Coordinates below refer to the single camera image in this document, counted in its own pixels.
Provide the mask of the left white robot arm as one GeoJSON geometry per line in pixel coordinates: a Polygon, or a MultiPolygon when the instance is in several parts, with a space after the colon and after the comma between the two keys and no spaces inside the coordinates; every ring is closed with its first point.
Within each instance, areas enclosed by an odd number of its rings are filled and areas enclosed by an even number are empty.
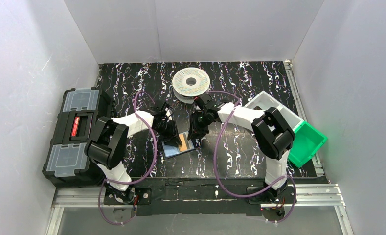
{"type": "Polygon", "coordinates": [[[129,204],[136,197],[132,179],[122,162],[127,138],[151,128],[159,134],[164,144],[181,146],[182,141],[172,114],[170,105],[158,100],[145,111],[135,111],[119,118],[100,117],[97,120],[84,152],[103,171],[108,183],[106,188],[118,202],[129,204]]]}

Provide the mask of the black plastic toolbox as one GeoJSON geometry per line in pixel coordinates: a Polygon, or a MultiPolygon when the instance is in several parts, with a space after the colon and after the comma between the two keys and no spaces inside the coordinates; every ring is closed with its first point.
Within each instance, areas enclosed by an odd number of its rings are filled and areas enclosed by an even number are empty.
{"type": "Polygon", "coordinates": [[[42,174],[57,188],[97,186],[102,170],[84,153],[97,119],[114,115],[114,100],[96,87],[66,90],[42,174]]]}

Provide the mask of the yellow orange credit card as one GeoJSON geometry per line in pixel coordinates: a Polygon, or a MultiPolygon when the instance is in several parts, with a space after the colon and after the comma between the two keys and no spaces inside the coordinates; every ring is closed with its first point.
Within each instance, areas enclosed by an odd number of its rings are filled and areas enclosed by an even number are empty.
{"type": "Polygon", "coordinates": [[[179,138],[181,140],[181,145],[179,145],[178,150],[183,152],[189,152],[195,149],[195,145],[192,140],[188,139],[188,131],[179,134],[179,138]]]}

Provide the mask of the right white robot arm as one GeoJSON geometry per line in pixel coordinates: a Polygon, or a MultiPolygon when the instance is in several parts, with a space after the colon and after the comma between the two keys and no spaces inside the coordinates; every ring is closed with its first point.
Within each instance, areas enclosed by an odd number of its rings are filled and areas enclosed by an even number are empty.
{"type": "Polygon", "coordinates": [[[189,139],[200,139],[209,133],[209,125],[223,123],[216,139],[213,152],[213,169],[219,186],[230,196],[251,198],[268,191],[273,197],[278,196],[286,187],[287,160],[295,140],[295,133],[281,112],[274,107],[267,110],[255,110],[243,107],[238,101],[222,102],[213,99],[209,94],[193,98],[197,110],[190,115],[189,139]],[[251,194],[236,194],[229,191],[222,183],[218,171],[217,149],[223,132],[228,124],[243,127],[254,133],[259,149],[266,157],[266,176],[264,187],[251,194]]]}

